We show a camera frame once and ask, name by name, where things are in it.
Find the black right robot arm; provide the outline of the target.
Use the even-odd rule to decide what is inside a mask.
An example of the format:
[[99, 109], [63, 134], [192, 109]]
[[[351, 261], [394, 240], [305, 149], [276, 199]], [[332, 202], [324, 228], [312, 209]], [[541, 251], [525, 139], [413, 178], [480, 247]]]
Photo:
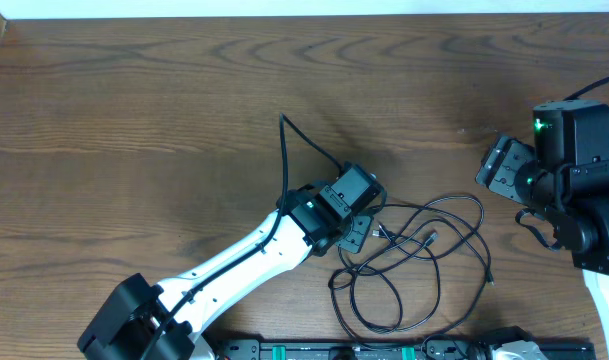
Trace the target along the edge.
[[533, 110], [534, 143], [499, 135], [475, 177], [489, 191], [522, 205], [553, 228], [550, 251], [570, 251], [581, 269], [609, 355], [609, 106], [570, 97]]

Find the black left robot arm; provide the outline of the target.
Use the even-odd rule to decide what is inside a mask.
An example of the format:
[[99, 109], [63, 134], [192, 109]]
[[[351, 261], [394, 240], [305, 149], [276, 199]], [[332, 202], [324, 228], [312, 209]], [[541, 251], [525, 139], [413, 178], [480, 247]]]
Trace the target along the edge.
[[376, 177], [348, 164], [334, 183], [287, 191], [251, 233], [210, 260], [149, 284], [119, 283], [77, 341], [87, 359], [212, 359], [205, 330], [271, 278], [361, 236], [385, 199]]

